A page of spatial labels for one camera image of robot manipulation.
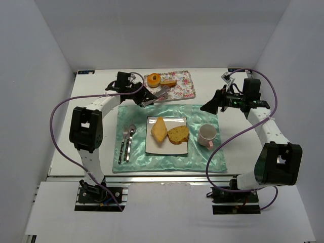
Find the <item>triangular yellow bread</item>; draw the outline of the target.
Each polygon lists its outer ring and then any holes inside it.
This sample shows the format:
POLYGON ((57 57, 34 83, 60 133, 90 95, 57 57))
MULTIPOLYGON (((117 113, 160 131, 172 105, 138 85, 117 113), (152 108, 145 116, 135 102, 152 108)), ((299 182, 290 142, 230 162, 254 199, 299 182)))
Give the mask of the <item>triangular yellow bread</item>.
POLYGON ((151 134, 154 137, 155 141, 158 143, 162 143, 166 138, 168 130, 162 117, 157 118, 155 124, 151 129, 151 134))

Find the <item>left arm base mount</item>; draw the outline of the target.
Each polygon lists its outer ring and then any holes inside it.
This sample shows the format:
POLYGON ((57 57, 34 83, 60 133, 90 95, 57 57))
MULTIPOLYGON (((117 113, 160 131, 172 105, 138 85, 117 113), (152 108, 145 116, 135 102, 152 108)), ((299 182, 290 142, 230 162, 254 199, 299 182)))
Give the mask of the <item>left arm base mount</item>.
POLYGON ((128 188, 123 186, 106 186, 113 196, 98 185, 88 185, 84 180, 79 181, 74 210, 76 212, 121 212, 126 206, 128 188))

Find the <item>small herb bread slice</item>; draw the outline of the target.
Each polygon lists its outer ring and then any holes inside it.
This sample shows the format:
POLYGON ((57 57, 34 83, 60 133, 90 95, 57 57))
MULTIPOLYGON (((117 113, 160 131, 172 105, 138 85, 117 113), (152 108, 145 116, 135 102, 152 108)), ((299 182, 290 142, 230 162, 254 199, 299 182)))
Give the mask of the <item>small herb bread slice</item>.
POLYGON ((167 86, 169 88, 174 87, 177 84, 177 80, 172 80, 172 79, 166 79, 166 80, 162 80, 160 82, 160 86, 164 87, 167 86))

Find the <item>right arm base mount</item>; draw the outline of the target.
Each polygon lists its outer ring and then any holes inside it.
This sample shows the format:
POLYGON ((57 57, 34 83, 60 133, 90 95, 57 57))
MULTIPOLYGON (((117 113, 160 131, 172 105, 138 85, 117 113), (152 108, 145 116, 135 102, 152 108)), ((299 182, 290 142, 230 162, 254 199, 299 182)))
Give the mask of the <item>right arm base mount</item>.
POLYGON ((244 215, 260 214, 259 198, 256 192, 227 192, 225 190, 238 190, 237 175, 229 181, 228 186, 212 187, 206 194, 212 199, 214 215, 244 215))

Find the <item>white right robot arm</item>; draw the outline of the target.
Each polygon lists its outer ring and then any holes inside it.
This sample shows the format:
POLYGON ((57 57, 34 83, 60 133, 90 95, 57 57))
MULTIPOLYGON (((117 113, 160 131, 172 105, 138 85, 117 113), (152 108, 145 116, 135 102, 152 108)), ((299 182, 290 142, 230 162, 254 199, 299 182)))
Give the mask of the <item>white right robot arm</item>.
POLYGON ((216 93, 221 111, 238 108, 254 127, 262 150, 251 172, 238 175, 239 190, 259 189, 269 185, 294 185, 298 179, 303 150, 291 143, 271 117, 269 104, 261 100, 261 82, 246 78, 240 94, 231 92, 228 85, 216 93))

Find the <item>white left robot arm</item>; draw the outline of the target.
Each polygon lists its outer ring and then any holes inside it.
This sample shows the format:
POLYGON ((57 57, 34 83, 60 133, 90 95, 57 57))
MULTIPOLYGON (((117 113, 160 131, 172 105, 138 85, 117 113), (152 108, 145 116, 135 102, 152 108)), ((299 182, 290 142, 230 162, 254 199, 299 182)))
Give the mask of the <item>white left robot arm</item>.
POLYGON ((69 140, 80 154, 82 163, 79 164, 71 158, 72 163, 81 167, 85 172, 85 179, 80 182, 86 190, 107 190, 105 176, 100 165, 98 150, 103 139, 103 118, 115 107, 125 100, 133 100, 140 107, 152 105, 164 92, 152 94, 144 87, 142 82, 133 83, 131 77, 138 75, 137 72, 118 72, 117 79, 112 81, 106 88, 113 91, 111 94, 89 95, 89 98, 97 97, 97 108, 75 107, 72 112, 69 140))

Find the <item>large herb bread slice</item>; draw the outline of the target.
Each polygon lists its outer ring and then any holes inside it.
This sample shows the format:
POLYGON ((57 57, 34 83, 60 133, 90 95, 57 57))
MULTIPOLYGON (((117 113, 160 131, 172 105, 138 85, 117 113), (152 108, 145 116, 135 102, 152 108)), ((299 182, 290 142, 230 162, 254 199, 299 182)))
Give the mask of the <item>large herb bread slice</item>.
POLYGON ((168 139, 172 144, 179 145, 183 142, 188 142, 190 136, 187 126, 178 126, 168 131, 168 139))

